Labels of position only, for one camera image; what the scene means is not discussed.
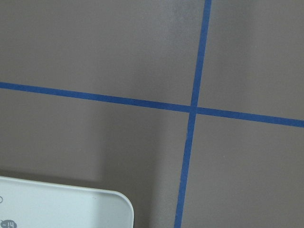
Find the white rabbit tray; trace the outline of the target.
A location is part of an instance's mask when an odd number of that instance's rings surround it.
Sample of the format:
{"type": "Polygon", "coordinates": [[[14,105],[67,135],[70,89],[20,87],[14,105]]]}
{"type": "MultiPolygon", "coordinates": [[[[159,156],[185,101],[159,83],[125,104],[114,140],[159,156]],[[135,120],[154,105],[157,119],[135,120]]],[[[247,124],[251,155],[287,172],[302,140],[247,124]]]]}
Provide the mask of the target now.
{"type": "Polygon", "coordinates": [[[0,178],[2,228],[132,228],[134,210],[112,190],[0,178]]]}

